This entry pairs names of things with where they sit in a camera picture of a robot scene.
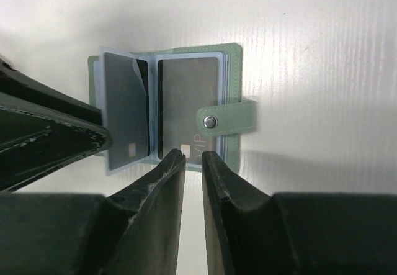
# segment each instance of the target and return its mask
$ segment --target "white backdrop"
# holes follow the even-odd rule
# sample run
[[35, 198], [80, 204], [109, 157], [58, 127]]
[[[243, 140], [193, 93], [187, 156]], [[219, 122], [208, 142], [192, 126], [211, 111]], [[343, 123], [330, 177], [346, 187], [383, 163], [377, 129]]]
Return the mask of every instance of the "white backdrop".
[[[0, 54], [88, 102], [100, 46], [142, 52], [238, 42], [243, 95], [258, 102], [241, 175], [274, 191], [397, 191], [397, 0], [0, 0]], [[91, 157], [23, 191], [112, 194]], [[178, 274], [206, 274], [201, 175], [185, 184]]]

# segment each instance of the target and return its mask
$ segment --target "mint green card holder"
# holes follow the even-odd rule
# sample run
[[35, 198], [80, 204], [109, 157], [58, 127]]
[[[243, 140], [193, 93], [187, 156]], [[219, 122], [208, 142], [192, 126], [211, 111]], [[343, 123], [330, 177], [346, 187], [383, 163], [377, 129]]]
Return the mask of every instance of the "mint green card holder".
[[[185, 53], [211, 53], [222, 52], [228, 56], [228, 83], [227, 94], [223, 104], [203, 107], [196, 113], [196, 123], [200, 135], [204, 137], [224, 138], [223, 160], [234, 172], [239, 171], [240, 162], [240, 136], [242, 133], [251, 132], [255, 128], [255, 104], [248, 99], [241, 99], [241, 72], [243, 50], [236, 43], [220, 45], [207, 45], [197, 47], [174, 48], [160, 52], [134, 53], [136, 55], [172, 55]], [[89, 70], [89, 99], [90, 104], [96, 106], [96, 91], [94, 79], [94, 62], [99, 56], [88, 58]], [[204, 120], [207, 117], [216, 118], [215, 128], [206, 128]], [[146, 158], [141, 163], [158, 164], [158, 158]], [[188, 170], [201, 171], [198, 167], [187, 165]]]

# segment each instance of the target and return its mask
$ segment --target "scuffed black plastic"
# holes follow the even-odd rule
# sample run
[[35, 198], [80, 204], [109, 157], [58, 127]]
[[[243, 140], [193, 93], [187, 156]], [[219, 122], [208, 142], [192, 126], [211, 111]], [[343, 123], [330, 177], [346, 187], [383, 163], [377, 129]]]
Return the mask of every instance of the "scuffed black plastic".
[[0, 274], [175, 274], [185, 156], [120, 192], [0, 194]]
[[202, 160], [209, 275], [397, 274], [397, 196], [270, 197], [215, 152]]
[[13, 70], [0, 59], [0, 191], [15, 191], [107, 149], [100, 110]]

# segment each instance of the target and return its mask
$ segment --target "credit card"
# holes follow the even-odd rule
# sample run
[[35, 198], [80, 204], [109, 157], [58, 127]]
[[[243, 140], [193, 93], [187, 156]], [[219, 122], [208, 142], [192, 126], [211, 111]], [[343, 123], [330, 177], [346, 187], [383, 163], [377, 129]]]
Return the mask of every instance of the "credit card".
[[204, 151], [216, 150], [216, 138], [204, 137], [196, 124], [199, 109], [218, 104], [219, 59], [158, 61], [158, 156], [173, 148], [186, 162], [201, 165]]
[[149, 155], [148, 64], [129, 54], [103, 52], [104, 126], [112, 136], [109, 171]]

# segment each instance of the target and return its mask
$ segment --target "card chip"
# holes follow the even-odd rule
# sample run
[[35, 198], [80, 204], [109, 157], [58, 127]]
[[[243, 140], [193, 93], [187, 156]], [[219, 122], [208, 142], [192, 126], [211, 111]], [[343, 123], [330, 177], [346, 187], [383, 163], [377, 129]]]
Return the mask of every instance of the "card chip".
[[190, 145], [181, 145], [181, 151], [186, 158], [190, 158]]
[[128, 145], [128, 156], [134, 157], [136, 155], [136, 145], [135, 143], [131, 143]]

